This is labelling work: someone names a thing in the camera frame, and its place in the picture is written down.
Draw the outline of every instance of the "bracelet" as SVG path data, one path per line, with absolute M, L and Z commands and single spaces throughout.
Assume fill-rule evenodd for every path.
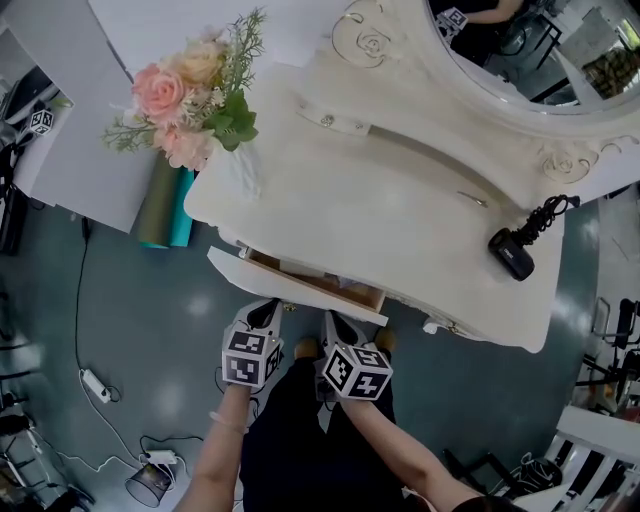
M 246 433 L 249 432 L 248 427 L 245 427 L 242 425 L 234 425 L 233 423 L 230 423 L 227 420 L 225 420 L 222 416 L 220 416 L 215 411 L 211 411 L 209 413 L 209 417 L 216 423 L 219 423 L 220 425 L 224 425 L 225 427 L 230 428 L 231 430 L 233 430 L 234 432 L 237 432 L 240 435 L 245 435 Z

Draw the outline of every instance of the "mirror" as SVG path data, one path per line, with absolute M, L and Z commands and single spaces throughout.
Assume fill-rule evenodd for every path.
M 456 63 L 503 101 L 591 113 L 640 92 L 640 0 L 425 1 Z

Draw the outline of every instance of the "power strip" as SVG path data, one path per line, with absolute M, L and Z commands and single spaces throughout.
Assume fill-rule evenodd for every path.
M 178 458 L 173 450 L 145 450 L 149 464 L 177 464 Z
M 82 370 L 82 380 L 103 403 L 111 402 L 111 392 L 98 380 L 98 377 L 96 377 L 91 370 Z

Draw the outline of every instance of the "sleeve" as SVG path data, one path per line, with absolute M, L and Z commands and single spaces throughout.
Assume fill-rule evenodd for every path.
M 458 505 L 453 512 L 525 512 L 505 498 L 479 496 Z

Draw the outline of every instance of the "open drawer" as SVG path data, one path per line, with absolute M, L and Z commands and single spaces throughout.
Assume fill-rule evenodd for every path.
M 280 260 L 251 248 L 245 259 L 211 247 L 209 261 L 231 284 L 263 297 L 319 309 L 333 309 L 347 316 L 377 325 L 387 325 L 380 314 L 385 292 L 364 284 L 340 288 L 335 277 L 290 275 L 279 270 Z

